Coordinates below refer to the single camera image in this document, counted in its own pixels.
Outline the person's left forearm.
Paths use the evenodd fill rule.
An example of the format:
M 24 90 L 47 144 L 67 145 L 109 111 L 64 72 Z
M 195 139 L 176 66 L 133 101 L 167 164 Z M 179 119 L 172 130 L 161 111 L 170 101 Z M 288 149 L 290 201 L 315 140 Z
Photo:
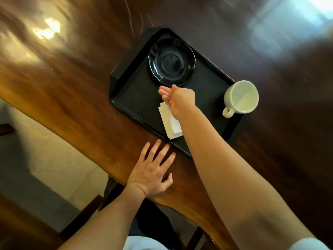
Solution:
M 138 185 L 127 184 L 113 202 L 58 250 L 123 250 L 131 223 L 145 197 Z

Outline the black trousers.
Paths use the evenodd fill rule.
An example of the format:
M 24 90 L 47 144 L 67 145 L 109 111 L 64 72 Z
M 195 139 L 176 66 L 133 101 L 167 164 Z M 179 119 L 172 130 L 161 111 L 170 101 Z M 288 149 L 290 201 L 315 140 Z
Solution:
M 168 216 L 149 199 L 144 199 L 138 209 L 128 236 L 148 237 L 170 250 L 182 250 Z

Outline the black saucer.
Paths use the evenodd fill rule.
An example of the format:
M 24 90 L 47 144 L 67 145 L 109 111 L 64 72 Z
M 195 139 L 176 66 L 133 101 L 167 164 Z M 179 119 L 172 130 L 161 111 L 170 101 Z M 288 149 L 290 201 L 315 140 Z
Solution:
M 177 38 L 158 40 L 150 49 L 148 65 L 160 84 L 183 87 L 192 78 L 196 57 L 191 47 Z

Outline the black plastic tray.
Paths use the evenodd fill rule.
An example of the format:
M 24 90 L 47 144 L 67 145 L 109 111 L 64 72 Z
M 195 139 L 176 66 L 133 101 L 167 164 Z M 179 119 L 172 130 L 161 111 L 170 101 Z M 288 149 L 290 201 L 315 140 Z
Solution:
M 162 99 L 157 92 L 162 84 L 152 75 L 148 65 L 151 47 L 160 39 L 172 37 L 182 40 L 166 27 L 150 28 L 144 31 L 127 56 L 111 73 L 109 99 L 120 112 L 162 140 L 169 141 L 191 158 L 183 136 L 172 140 L 167 137 L 159 112 Z M 189 46 L 195 54 L 196 66 L 192 78 L 183 88 L 189 88 L 195 92 L 196 106 L 209 119 L 218 134 L 225 141 L 230 142 L 233 132 L 244 117 L 244 114 L 234 114 L 228 119 L 223 116 L 224 94 L 235 81 L 191 45 Z

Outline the folded white napkins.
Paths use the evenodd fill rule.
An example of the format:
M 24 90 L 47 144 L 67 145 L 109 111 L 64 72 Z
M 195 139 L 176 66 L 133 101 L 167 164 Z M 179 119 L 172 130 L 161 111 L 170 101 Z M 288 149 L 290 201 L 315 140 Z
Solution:
M 159 112 L 167 137 L 172 140 L 183 136 L 179 121 L 173 117 L 170 107 L 165 102 L 160 103 Z

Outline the person's right forearm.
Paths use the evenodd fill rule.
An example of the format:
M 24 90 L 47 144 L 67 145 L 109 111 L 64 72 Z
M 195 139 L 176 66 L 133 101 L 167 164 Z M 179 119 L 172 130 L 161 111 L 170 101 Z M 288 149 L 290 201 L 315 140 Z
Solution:
M 240 250 L 322 248 L 276 189 L 219 136 L 195 105 L 177 106 L 175 117 L 206 191 Z

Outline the person's left hand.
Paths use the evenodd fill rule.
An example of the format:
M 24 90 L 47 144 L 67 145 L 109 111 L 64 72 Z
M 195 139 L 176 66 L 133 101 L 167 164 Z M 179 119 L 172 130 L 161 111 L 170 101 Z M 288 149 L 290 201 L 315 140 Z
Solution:
M 127 195 L 138 200 L 143 200 L 144 198 L 153 197 L 166 191 L 161 190 L 161 183 L 167 179 L 164 176 L 173 164 L 176 154 L 170 154 L 167 159 L 164 159 L 164 162 L 161 162 L 160 166 L 154 165 L 153 161 L 161 151 L 159 151 L 161 143 L 161 140 L 158 139 L 149 148 L 146 160 L 140 164 L 137 162 L 134 166 L 124 190 Z

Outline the dark wooden chair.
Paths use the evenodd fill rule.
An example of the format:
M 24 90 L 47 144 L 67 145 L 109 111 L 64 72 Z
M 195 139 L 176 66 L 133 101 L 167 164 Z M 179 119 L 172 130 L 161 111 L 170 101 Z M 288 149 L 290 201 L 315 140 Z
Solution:
M 99 210 L 103 204 L 103 197 L 97 195 L 81 212 L 60 232 L 63 240 L 70 239 L 90 218 Z M 202 228 L 197 227 L 194 234 L 185 246 L 180 236 L 176 234 L 182 250 L 218 250 L 214 241 Z

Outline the white ceramic cup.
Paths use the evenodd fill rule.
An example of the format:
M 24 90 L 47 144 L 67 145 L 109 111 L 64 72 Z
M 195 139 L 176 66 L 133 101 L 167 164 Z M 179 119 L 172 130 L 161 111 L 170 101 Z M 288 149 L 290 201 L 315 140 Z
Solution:
M 254 84 L 238 81 L 230 86 L 224 94 L 223 116 L 231 118 L 234 114 L 247 114 L 254 111 L 259 103 L 259 94 Z

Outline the person's right hand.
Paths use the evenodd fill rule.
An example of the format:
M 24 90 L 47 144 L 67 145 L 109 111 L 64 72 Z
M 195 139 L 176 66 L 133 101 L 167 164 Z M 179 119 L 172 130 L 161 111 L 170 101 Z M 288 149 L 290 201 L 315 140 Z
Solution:
M 171 113 L 175 119 L 182 121 L 191 115 L 197 107 L 195 104 L 195 93 L 191 89 L 178 87 L 173 95 L 177 105 L 169 105 Z

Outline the white shirt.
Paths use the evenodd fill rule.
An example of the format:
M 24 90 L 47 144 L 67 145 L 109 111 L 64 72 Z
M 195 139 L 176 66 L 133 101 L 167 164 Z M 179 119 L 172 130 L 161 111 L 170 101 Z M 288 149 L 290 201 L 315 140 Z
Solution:
M 158 241 L 143 236 L 128 236 L 123 250 L 170 250 Z M 288 250 L 330 250 L 315 238 L 304 238 L 294 243 Z

